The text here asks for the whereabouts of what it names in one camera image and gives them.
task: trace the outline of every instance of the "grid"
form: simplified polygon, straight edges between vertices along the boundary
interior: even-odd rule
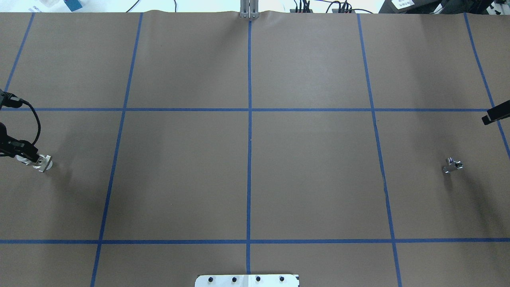
[[[16,59],[14,61],[14,65],[9,74],[9,78],[7,80],[7,84],[5,86],[5,90],[8,90],[9,85],[12,81],[13,75],[15,75],[16,66],[18,64],[19,58],[22,54],[23,46],[30,32],[30,28],[32,26],[35,14],[33,13],[26,32],[24,34],[23,40],[21,42],[21,46],[16,55]],[[474,243],[474,242],[510,242],[510,238],[508,237],[498,237],[498,238],[396,238],[394,232],[394,224],[391,213],[390,206],[390,197],[388,194],[388,186],[386,182],[386,173],[385,166],[383,161],[383,153],[381,151],[381,143],[379,139],[379,131],[377,127],[377,118],[376,112],[484,112],[486,108],[465,108],[465,109],[455,109],[455,108],[376,108],[374,105],[373,95],[372,95],[372,86],[370,82],[369,75],[369,63],[367,62],[367,56],[365,51],[365,42],[363,39],[363,30],[362,30],[362,22],[359,15],[357,15],[358,21],[358,29],[359,29],[359,38],[361,42],[361,49],[363,55],[363,65],[365,70],[366,84],[368,97],[370,102],[370,108],[253,108],[252,106],[252,93],[251,93],[251,34],[252,34],[252,22],[249,21],[248,25],[248,35],[247,35],[247,82],[248,82],[248,108],[130,108],[128,107],[128,101],[130,97],[130,87],[131,80],[133,77],[133,71],[135,69],[135,62],[137,56],[137,48],[138,42],[140,38],[140,31],[142,27],[143,13],[139,16],[136,40],[133,48],[131,66],[129,71],[129,77],[127,80],[127,86],[125,89],[125,97],[122,108],[38,108],[39,111],[118,111],[121,112],[120,124],[117,133],[115,152],[113,156],[113,162],[111,166],[110,172],[110,180],[108,184],[108,190],[106,194],[106,200],[103,210],[103,216],[101,220],[100,233],[97,240],[0,240],[0,244],[88,244],[88,245],[97,245],[96,255],[94,260],[92,278],[91,278],[91,286],[95,285],[95,279],[97,275],[98,266],[100,264],[100,255],[101,248],[103,245],[154,245],[154,244],[166,244],[166,245],[201,245],[201,244],[238,244],[246,246],[246,273],[251,273],[251,245],[252,244],[391,244],[393,250],[393,258],[395,264],[395,275],[397,278],[398,286],[402,286],[402,279],[400,275],[400,265],[399,265],[399,257],[397,253],[397,243]],[[492,95],[489,90],[489,85],[487,84],[486,77],[484,75],[482,65],[480,59],[478,57],[475,43],[473,40],[473,36],[471,33],[471,28],[469,25],[467,14],[464,14],[464,20],[466,23],[466,28],[469,34],[470,42],[472,45],[473,54],[478,65],[481,78],[484,83],[484,87],[487,91],[488,98],[490,100],[491,106],[494,106],[494,101],[492,99]],[[28,109],[5,109],[5,111],[27,111]],[[108,209],[110,204],[110,197],[112,193],[112,187],[115,176],[115,169],[117,166],[117,156],[119,153],[119,147],[121,145],[121,137],[124,126],[124,119],[126,116],[126,112],[135,112],[135,111],[175,111],[175,112],[245,112],[248,116],[248,126],[247,126],[247,187],[246,187],[246,239],[242,240],[105,240],[104,232],[105,226],[108,216]],[[378,162],[379,168],[382,176],[382,182],[384,185],[384,193],[385,193],[385,201],[386,201],[386,211],[388,217],[388,225],[390,231],[390,238],[383,239],[323,239],[323,240],[278,240],[278,239],[252,239],[251,236],[251,155],[252,155],[252,115],[253,113],[258,112],[370,112],[372,122],[373,122],[373,132],[375,135],[377,154],[378,154]],[[499,132],[501,134],[501,139],[506,148],[506,152],[508,157],[510,158],[510,149],[508,147],[508,143],[506,141],[506,137],[503,131],[503,127],[501,123],[498,122]]]

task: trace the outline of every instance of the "metal bracket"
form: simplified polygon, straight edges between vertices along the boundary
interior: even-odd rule
[[[453,158],[449,157],[446,159],[447,166],[443,167],[443,173],[449,174],[456,170],[461,170],[464,168],[464,164],[460,160],[454,160]]]
[[[53,161],[50,155],[42,155],[38,154],[39,159],[36,162],[32,162],[31,160],[24,158],[20,155],[16,155],[16,159],[24,163],[25,165],[31,165],[33,168],[37,169],[40,172],[45,172],[52,168]]]
[[[299,275],[201,275],[195,287],[299,287]]]
[[[239,17],[253,20],[259,17],[259,0],[241,0]]]

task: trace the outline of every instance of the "small metal object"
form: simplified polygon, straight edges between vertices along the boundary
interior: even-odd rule
[[[52,157],[49,155],[38,154],[39,159],[36,162],[32,162],[31,160],[24,158],[22,156],[16,155],[16,159],[24,163],[25,165],[31,165],[33,168],[37,169],[40,172],[45,172],[52,168],[53,161]]]
[[[460,160],[454,160],[451,157],[446,159],[446,163],[448,165],[443,167],[443,172],[445,174],[464,168],[464,164]]]

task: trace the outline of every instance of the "blue tape line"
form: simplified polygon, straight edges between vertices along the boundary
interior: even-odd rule
[[[508,155],[508,158],[510,159],[510,149],[508,148],[508,142],[506,141],[505,132],[503,131],[503,127],[501,126],[501,123],[498,121],[498,128],[499,133],[501,134],[501,138],[503,139],[503,144],[505,145],[506,154]]]
[[[112,169],[110,172],[110,181],[108,183],[108,191],[106,193],[105,208],[103,210],[103,219],[101,220],[101,229],[99,231],[99,241],[103,240],[103,236],[105,233],[106,217],[108,215],[108,206],[110,204],[110,196],[112,193],[113,177],[115,175],[115,168],[117,166],[117,156],[119,153],[120,140],[122,138],[122,129],[124,127],[124,118],[125,118],[125,113],[126,113],[126,107],[128,106],[129,91],[130,91],[130,87],[131,87],[131,79],[133,77],[133,70],[135,68],[136,51],[138,49],[138,40],[140,39],[140,30],[142,27],[142,19],[143,19],[143,13],[140,13],[140,18],[138,20],[138,29],[136,32],[135,46],[133,48],[133,57],[131,58],[131,67],[130,67],[130,71],[129,71],[129,77],[127,79],[126,93],[125,93],[125,97],[124,97],[124,105],[122,108],[123,111],[122,111],[122,115],[120,116],[119,131],[117,134],[117,143],[115,144],[115,152],[113,154],[113,163],[112,163]],[[99,264],[100,254],[101,254],[101,242],[97,245],[96,258],[94,261],[94,268],[92,270],[92,279],[90,280],[91,287],[94,287],[94,285],[95,285],[95,279],[96,279],[96,275],[97,275],[97,266]]]
[[[29,111],[30,108],[2,108],[2,111]],[[37,111],[51,111],[51,112],[80,112],[80,111],[123,111],[122,108],[37,108]]]
[[[469,40],[471,41],[471,48],[473,48],[473,53],[475,54],[476,64],[478,64],[478,69],[480,70],[481,78],[483,80],[483,84],[485,85],[485,90],[487,91],[487,95],[489,96],[489,101],[491,102],[491,106],[494,107],[494,101],[492,100],[491,91],[489,90],[489,85],[487,84],[487,80],[485,79],[485,74],[483,73],[483,69],[481,68],[480,59],[478,58],[478,53],[476,52],[475,42],[473,41],[473,35],[471,34],[471,27],[469,26],[468,14],[464,12],[464,21],[466,22],[466,27],[468,28]]]
[[[174,245],[200,245],[200,244],[246,244],[244,239],[233,240],[103,240],[102,244],[174,244]]]
[[[252,244],[363,244],[391,243],[391,239],[252,239]]]
[[[369,108],[254,108],[254,112],[369,112]]]
[[[126,111],[247,112],[243,108],[126,108]]]
[[[370,76],[368,74],[367,54],[366,54],[366,51],[365,51],[365,42],[363,40],[363,31],[362,31],[362,27],[361,27],[361,18],[360,18],[359,14],[356,14],[356,16],[358,18],[358,30],[359,30],[359,33],[360,33],[361,51],[362,51],[362,54],[363,54],[363,65],[365,66],[365,77],[367,78],[368,98],[370,100],[370,108],[372,109],[372,121],[373,121],[373,125],[374,125],[375,142],[377,144],[377,153],[379,155],[379,167],[380,167],[381,175],[382,175],[382,178],[383,178],[382,182],[383,182],[383,185],[384,185],[384,193],[385,193],[385,198],[386,198],[386,212],[388,214],[388,224],[390,226],[390,236],[391,236],[391,239],[394,240],[395,239],[395,232],[394,232],[394,229],[393,229],[393,219],[392,219],[392,215],[391,215],[390,197],[388,195],[388,186],[386,184],[386,173],[385,173],[385,170],[384,170],[384,162],[383,162],[383,157],[382,157],[383,153],[381,151],[381,146],[380,146],[379,131],[377,129],[377,119],[375,117],[374,99],[373,99],[373,96],[372,96],[372,85],[370,84]],[[398,263],[397,245],[395,243],[392,243],[392,247],[393,247],[393,257],[394,257],[394,260],[395,260],[395,272],[396,272],[396,275],[397,275],[397,283],[398,283],[399,287],[402,287],[402,279],[401,279],[401,276],[400,276],[400,265]]]
[[[34,17],[35,17],[35,13],[32,13],[32,16],[30,17],[29,25],[27,26],[27,30],[25,31],[25,35],[23,36],[23,40],[21,41],[21,45],[19,46],[18,54],[16,55],[16,59],[14,60],[14,64],[12,65],[11,73],[9,74],[9,78],[7,79],[7,83],[5,84],[4,91],[9,90],[9,86],[11,85],[12,77],[14,76],[14,71],[16,70],[16,66],[18,65],[19,57],[21,56],[21,52],[23,51],[23,47],[25,46],[25,42],[27,41],[30,27],[32,27],[32,23],[34,22]]]
[[[99,266],[99,256],[101,254],[101,247],[102,247],[101,243],[97,244],[96,257],[94,259],[94,267],[92,268],[92,278],[90,279],[91,287],[94,287],[94,285],[95,285],[95,279],[96,279],[96,275],[97,275],[97,267]]]
[[[510,238],[407,238],[395,239],[396,243],[461,243],[461,242],[510,242]]]
[[[246,244],[244,239],[226,240],[0,240],[0,244],[102,244],[102,245],[212,245]],[[482,238],[401,238],[401,239],[251,239],[250,244],[389,244],[389,243],[463,243],[510,242],[508,237]]]
[[[182,111],[249,112],[246,108],[37,108],[37,111]],[[376,112],[486,112],[488,109],[374,108]],[[29,108],[3,108],[2,111],[31,111]],[[252,112],[370,112],[371,108],[252,108]]]
[[[489,85],[487,84],[487,80],[485,78],[485,73],[483,72],[483,68],[481,67],[480,59],[478,58],[478,53],[476,52],[475,42],[473,40],[473,34],[471,33],[471,27],[469,26],[468,14],[464,12],[464,21],[466,22],[466,27],[468,29],[469,40],[471,41],[471,48],[473,48],[473,54],[475,55],[476,63],[478,64],[478,69],[480,70],[480,75],[483,80],[483,84],[485,85],[485,90],[487,91],[487,96],[489,97],[489,101],[491,102],[491,106],[494,107],[494,100],[492,99],[491,90],[489,89]],[[505,132],[501,126],[501,123],[498,121],[499,133],[501,134],[501,139],[503,140],[503,144],[505,145],[506,154],[510,159],[510,149],[508,148],[508,142],[506,141]]]
[[[488,109],[374,108],[376,112],[486,112]]]
[[[38,239],[6,239],[0,240],[0,244],[98,244],[98,240],[38,240]]]
[[[248,22],[248,167],[246,176],[246,274],[251,273],[250,240],[251,240],[251,21]]]

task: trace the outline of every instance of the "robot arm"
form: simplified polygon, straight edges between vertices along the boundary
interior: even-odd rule
[[[41,123],[35,109],[29,102],[0,89],[0,109],[2,106],[19,108],[23,104],[28,105],[36,117],[38,127],[36,138],[33,142],[15,139],[7,134],[6,126],[0,123],[0,157],[16,157],[17,160],[24,164],[31,165],[40,172],[45,172],[52,167],[53,163],[51,156],[39,154],[38,149],[35,147],[41,132]]]

